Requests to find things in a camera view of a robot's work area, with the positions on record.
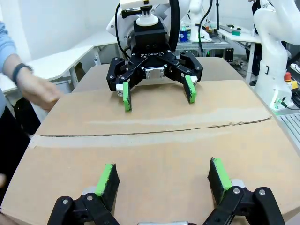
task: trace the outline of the blue sleeve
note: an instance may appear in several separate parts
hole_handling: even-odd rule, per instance
[[[12,54],[17,54],[15,43],[8,36],[5,24],[0,21],[0,72],[3,70],[5,60]]]

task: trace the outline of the cardboard box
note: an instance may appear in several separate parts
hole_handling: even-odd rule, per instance
[[[47,224],[56,199],[77,199],[97,184],[106,163],[116,163],[121,180],[114,210],[121,225],[186,220],[201,225],[214,208],[207,180],[211,157],[222,158],[230,178],[242,179],[249,190],[271,188],[286,219],[299,212],[300,160],[273,118],[170,133],[39,137],[34,142],[2,204],[2,213],[21,225]],[[232,224],[247,223],[236,219]]]
[[[140,86],[132,111],[109,90],[63,97],[37,131],[43,136],[123,135],[200,129],[266,120],[269,111],[243,81],[206,81],[189,104],[181,84]]]

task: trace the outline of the person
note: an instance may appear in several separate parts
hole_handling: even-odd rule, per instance
[[[56,85],[34,76],[23,64],[5,24],[0,22],[0,72],[9,77],[30,102],[50,111],[62,93]],[[0,89],[0,205],[13,174],[30,142],[17,124]]]

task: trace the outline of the black wristband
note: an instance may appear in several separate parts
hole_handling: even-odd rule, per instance
[[[17,65],[14,69],[14,72],[13,72],[13,82],[15,83],[16,86],[18,86],[17,76],[18,76],[18,74],[19,74],[19,72],[22,68],[28,68],[30,71],[32,71],[31,67],[26,66],[24,63],[20,63],[19,65]]]

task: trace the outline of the wall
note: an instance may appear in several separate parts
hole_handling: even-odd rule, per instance
[[[106,29],[114,17],[120,0],[86,0],[87,29],[93,32]]]
[[[31,61],[30,49],[23,29],[23,22],[20,13],[18,0],[1,0],[3,21],[9,35],[15,42],[18,53],[23,61]]]
[[[83,0],[19,0],[32,59],[68,50],[91,34]]]

